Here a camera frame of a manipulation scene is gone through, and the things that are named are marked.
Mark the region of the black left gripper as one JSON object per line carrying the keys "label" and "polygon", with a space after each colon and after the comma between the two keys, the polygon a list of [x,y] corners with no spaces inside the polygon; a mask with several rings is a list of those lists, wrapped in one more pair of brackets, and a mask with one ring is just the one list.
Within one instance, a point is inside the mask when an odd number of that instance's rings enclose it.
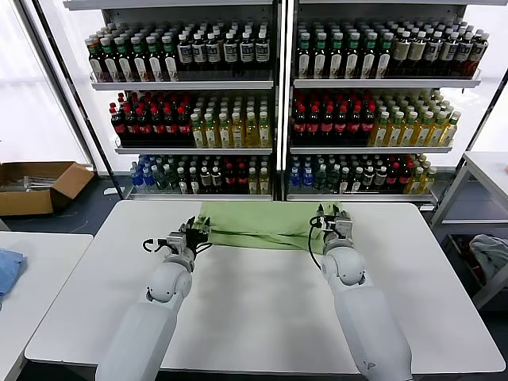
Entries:
{"label": "black left gripper", "polygon": [[191,251],[204,251],[209,246],[210,225],[203,225],[199,229],[194,228],[195,217],[191,217],[187,222],[182,223],[179,231],[186,236],[186,246]]}

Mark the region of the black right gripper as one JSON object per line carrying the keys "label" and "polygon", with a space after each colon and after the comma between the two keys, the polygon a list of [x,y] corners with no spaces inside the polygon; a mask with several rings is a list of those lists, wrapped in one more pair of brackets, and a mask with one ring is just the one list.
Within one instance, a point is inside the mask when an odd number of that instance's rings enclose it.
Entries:
{"label": "black right gripper", "polygon": [[351,220],[349,212],[342,205],[334,205],[334,215],[327,215],[328,212],[329,206],[326,203],[320,203],[315,217],[315,228],[320,229],[322,232],[335,232],[337,218],[342,221]]}

